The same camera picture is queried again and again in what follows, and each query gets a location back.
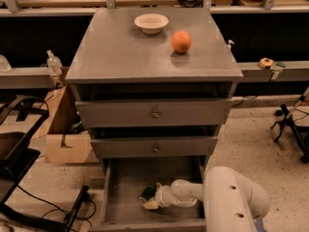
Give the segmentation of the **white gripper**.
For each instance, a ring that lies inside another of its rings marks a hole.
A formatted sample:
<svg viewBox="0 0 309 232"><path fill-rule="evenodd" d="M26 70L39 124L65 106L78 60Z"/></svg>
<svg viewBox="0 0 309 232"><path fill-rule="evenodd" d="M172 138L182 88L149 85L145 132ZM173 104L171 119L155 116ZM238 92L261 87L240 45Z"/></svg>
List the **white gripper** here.
<svg viewBox="0 0 309 232"><path fill-rule="evenodd" d="M154 200L149 200L143 204L145 209L156 210L159 207L167 208L179 202L179 199L171 192L169 186L163 186L161 183L157 182L155 184L155 190Z"/></svg>

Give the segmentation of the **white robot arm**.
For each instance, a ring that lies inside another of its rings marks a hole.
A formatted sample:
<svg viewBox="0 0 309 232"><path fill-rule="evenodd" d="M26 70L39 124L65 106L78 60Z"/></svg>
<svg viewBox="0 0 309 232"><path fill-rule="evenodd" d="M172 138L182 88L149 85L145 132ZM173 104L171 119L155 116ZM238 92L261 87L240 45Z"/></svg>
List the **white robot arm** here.
<svg viewBox="0 0 309 232"><path fill-rule="evenodd" d="M156 183L139 197L147 210L176 206L191 208L203 203L207 232L267 232L263 218L270 209L265 189L226 166L208 170L202 184L184 179L170 186Z"/></svg>

